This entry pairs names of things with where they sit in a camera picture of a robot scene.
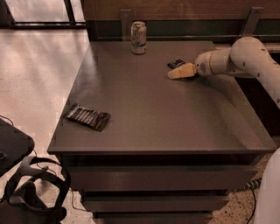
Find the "white rounded gripper body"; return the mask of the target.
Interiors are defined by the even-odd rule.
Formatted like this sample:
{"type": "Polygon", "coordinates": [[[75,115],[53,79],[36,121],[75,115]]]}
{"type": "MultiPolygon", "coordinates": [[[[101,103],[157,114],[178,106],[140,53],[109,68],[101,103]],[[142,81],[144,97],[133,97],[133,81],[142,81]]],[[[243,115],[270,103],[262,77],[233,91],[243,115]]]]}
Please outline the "white rounded gripper body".
{"type": "Polygon", "coordinates": [[[200,54],[194,62],[197,73],[201,76],[231,75],[234,67],[229,54],[229,50],[215,50],[200,54]]]}

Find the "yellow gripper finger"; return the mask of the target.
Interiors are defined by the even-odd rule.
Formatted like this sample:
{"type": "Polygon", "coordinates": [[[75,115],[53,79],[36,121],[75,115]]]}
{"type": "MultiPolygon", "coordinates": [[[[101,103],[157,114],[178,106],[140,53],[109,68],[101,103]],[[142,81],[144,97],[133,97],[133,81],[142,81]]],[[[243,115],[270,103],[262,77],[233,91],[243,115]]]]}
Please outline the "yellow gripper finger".
{"type": "Polygon", "coordinates": [[[180,78],[193,77],[197,73],[196,66],[193,63],[187,63],[177,68],[172,69],[168,74],[168,78],[171,80],[180,78]]]}

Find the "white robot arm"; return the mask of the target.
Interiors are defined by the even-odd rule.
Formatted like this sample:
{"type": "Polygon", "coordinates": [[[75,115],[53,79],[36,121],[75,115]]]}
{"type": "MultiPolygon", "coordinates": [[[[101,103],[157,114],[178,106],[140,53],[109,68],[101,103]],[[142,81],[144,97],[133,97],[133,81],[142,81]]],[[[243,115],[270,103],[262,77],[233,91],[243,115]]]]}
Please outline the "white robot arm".
{"type": "MultiPolygon", "coordinates": [[[[200,54],[193,63],[178,59],[168,66],[171,80],[196,74],[255,78],[280,108],[280,65],[257,38],[242,37],[229,48],[200,54]]],[[[280,149],[272,154],[264,169],[255,204],[254,224],[280,224],[280,149]]]]}

